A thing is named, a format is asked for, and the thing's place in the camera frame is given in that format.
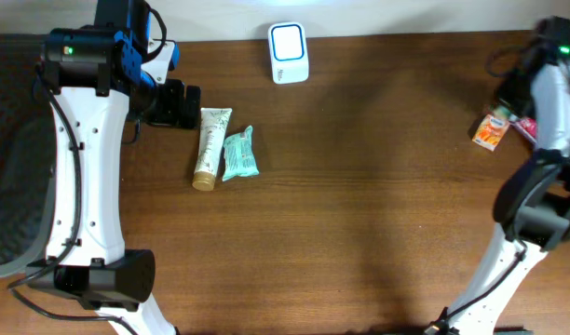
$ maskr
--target white wall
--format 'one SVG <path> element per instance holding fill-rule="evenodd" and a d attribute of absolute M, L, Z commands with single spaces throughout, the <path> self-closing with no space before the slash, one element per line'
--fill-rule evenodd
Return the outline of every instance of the white wall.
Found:
<path fill-rule="evenodd" d="M 297 20 L 308 37 L 530 29 L 570 18 L 570 0 L 149 0 L 179 41 L 265 38 Z M 96 0 L 0 0 L 0 33 L 46 34 L 92 23 Z"/>

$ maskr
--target wood grain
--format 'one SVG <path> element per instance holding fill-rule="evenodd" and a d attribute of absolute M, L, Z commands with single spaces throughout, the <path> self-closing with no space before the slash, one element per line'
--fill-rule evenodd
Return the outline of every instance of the wood grain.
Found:
<path fill-rule="evenodd" d="M 254 126 L 261 175 L 191 186 L 196 131 L 145 127 L 121 154 L 128 248 L 156 254 L 154 293 L 186 334 L 320 334 L 424 326 L 467 286 L 496 192 L 530 154 L 468 129 L 498 81 L 482 65 L 528 33 L 308 40 L 310 76 L 272 83 L 265 41 L 180 44 L 171 76 Z M 0 280 L 0 334 L 112 334 L 46 320 Z M 71 301 L 35 292 L 52 310 Z M 499 326 L 570 334 L 570 243 L 520 287 Z"/>

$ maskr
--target black chair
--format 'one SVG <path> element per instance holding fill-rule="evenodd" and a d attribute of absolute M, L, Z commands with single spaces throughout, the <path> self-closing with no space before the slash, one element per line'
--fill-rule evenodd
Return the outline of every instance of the black chair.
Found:
<path fill-rule="evenodd" d="M 32 92 L 41 40 L 0 36 L 0 277 L 41 258 L 51 230 L 55 125 Z"/>

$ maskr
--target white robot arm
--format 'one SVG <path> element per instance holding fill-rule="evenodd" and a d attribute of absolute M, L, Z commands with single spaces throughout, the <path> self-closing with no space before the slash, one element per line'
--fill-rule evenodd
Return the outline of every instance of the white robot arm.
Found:
<path fill-rule="evenodd" d="M 494 236 L 467 290 L 425 334 L 493 334 L 531 269 L 570 239 L 570 195 L 548 192 L 558 182 L 570 193 L 569 36 L 570 20 L 542 21 L 522 63 L 496 93 L 516 113 L 536 119 L 536 149 L 496 199 Z M 531 97 L 519 96 L 524 91 Z"/>
<path fill-rule="evenodd" d="M 161 40 L 148 36 L 155 16 Z M 56 199 L 46 258 L 8 286 L 22 303 L 59 320 L 109 321 L 119 334 L 174 335 L 152 289 L 155 257 L 125 249 L 118 208 L 119 152 L 127 120 L 193 128 L 200 89 L 166 79 L 179 49 L 144 0 L 101 0 L 95 24 L 55 29 L 43 45 L 37 78 L 54 110 Z M 99 316 L 55 315 L 16 287 L 78 301 Z"/>

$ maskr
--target orange juice carton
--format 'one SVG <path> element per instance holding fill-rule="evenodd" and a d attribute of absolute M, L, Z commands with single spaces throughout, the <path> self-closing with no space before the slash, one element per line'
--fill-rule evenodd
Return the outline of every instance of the orange juice carton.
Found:
<path fill-rule="evenodd" d="M 507 129 L 509 129 L 509 126 L 509 120 L 488 114 L 480 123 L 478 130 L 475 132 L 475 136 L 473 136 L 473 141 L 493 151 L 500 142 L 500 139 L 502 139 L 507 132 Z"/>

